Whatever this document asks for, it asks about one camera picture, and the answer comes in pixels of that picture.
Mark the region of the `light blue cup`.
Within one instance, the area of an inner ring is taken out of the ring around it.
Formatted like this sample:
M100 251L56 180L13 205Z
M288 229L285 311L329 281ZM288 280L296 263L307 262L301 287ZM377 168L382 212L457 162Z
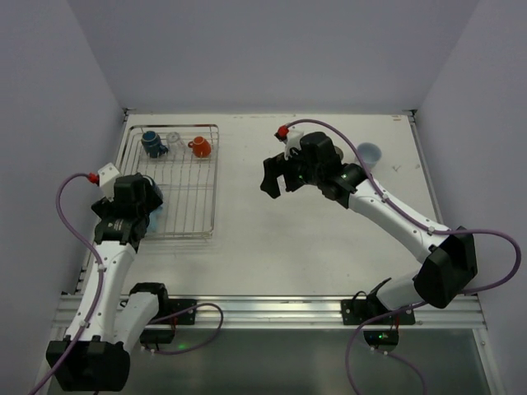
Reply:
M148 234L158 234L163 232L165 224L164 214L164 207L158 207L149 215L149 225L147 227Z

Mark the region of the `dark blue mug front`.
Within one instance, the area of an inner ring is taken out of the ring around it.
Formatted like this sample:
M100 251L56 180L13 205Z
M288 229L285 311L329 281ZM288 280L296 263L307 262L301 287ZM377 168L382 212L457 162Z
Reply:
M144 175L144 178L147 179L150 183L150 185L152 186L152 189L154 190L154 192L156 193L156 195L161 199L163 200L163 193L162 191L160 190L158 184L156 183L156 181L149 175Z

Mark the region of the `grey ceramic mug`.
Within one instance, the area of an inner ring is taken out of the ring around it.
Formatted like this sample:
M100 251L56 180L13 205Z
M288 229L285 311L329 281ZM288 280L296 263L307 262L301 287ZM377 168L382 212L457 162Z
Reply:
M370 170L373 170L382 158L382 150L371 142L359 144L357 146L357 152Z

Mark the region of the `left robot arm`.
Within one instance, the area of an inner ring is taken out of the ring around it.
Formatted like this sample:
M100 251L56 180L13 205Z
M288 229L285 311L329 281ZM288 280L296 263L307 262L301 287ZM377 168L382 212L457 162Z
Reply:
M161 283L139 283L131 306L117 310L128 270L147 233L150 215L162 204L153 180L120 175L110 192L92 204L99 222L84 244L94 262L77 313L63 339L51 341L46 360L66 392L118 392L128 380L131 350L147 323L168 300Z

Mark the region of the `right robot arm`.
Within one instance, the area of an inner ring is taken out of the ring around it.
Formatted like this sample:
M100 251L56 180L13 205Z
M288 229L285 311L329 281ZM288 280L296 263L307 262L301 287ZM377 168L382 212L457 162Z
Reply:
M374 315L422 302L443 309L475 277L478 269L472 235L452 235L434 221L421 230L402 218L388 205L390 195L376 192L360 165L344 163L323 132L292 132L285 142L284 152L263 161L263 192L278 198L280 178L288 192L313 185L327 199L377 224L420 263L418 271L395 280L388 278L367 295L368 309Z

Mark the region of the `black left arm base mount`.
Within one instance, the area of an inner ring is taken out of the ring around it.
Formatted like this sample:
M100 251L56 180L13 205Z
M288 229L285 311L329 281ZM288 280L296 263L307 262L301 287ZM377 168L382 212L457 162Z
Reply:
M153 324L191 326L196 321L196 299L169 299L161 312L151 321Z

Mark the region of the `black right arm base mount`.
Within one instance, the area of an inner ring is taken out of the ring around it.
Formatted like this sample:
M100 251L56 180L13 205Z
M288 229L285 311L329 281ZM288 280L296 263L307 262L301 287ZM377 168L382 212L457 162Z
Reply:
M387 308L378 300L378 290L389 281L382 281L368 294L360 290L351 299L340 301L340 313L345 326L359 325L370 318L377 317L388 312ZM372 323L372 325L414 325L416 319L414 312L410 310L398 314L391 314Z

